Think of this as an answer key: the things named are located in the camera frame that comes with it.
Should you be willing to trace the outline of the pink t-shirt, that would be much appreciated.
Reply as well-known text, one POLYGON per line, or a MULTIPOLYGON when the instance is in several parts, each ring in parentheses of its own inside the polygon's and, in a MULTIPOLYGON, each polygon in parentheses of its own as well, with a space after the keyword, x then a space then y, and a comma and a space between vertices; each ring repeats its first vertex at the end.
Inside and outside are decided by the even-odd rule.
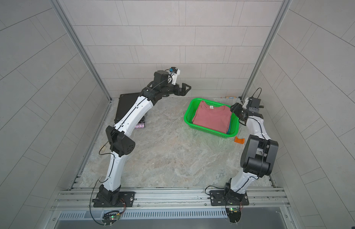
POLYGON ((229 131, 232 112, 227 106, 215 107, 201 101, 192 123, 220 133, 226 134, 229 131))

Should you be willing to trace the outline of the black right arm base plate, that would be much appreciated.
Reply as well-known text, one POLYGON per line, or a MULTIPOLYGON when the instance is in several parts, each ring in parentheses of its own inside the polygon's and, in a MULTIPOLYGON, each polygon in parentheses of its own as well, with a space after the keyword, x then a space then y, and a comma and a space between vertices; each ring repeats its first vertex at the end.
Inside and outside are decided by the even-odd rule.
POLYGON ((211 190, 209 195, 212 206, 248 206, 250 204, 247 193, 239 194, 231 190, 225 193, 223 190, 211 190))

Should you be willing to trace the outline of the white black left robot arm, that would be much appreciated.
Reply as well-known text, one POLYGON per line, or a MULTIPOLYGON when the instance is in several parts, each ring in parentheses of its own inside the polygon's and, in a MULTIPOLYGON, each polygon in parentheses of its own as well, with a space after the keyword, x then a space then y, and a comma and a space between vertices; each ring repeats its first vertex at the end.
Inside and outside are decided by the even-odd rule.
POLYGON ((185 96, 191 86, 183 83, 182 87, 176 83, 180 70, 170 67, 158 70, 151 81, 139 94, 124 117, 114 126, 106 128, 108 143, 110 144, 110 163, 106 179, 101 183, 94 203, 105 207, 115 206, 120 201, 121 175, 128 155, 134 150, 135 142, 130 138, 136 125, 142 117, 163 97, 171 94, 185 96))

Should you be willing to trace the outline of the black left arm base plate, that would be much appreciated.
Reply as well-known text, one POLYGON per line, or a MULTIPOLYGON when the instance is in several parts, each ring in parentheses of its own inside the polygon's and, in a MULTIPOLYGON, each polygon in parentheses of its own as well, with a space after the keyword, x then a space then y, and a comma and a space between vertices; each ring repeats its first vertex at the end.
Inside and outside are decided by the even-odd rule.
POLYGON ((100 193, 98 193, 96 198, 92 199, 91 204, 94 208, 121 208, 123 206, 128 208, 133 206, 135 194, 136 193, 132 191, 120 192, 116 201, 109 203, 100 193))

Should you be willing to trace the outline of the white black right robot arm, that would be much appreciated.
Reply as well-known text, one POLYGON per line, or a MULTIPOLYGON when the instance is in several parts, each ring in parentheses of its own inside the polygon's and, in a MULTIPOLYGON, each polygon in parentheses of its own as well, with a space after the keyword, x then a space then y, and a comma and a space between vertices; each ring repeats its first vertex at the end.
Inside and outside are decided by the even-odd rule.
POLYGON ((240 126, 248 129, 240 159, 242 169, 226 183, 225 200, 243 199, 253 181, 270 175, 273 170, 279 145, 266 132, 263 115, 259 112, 263 108, 260 103, 254 96, 232 106, 195 98, 185 113, 184 121, 189 127, 222 138, 235 136, 240 126))

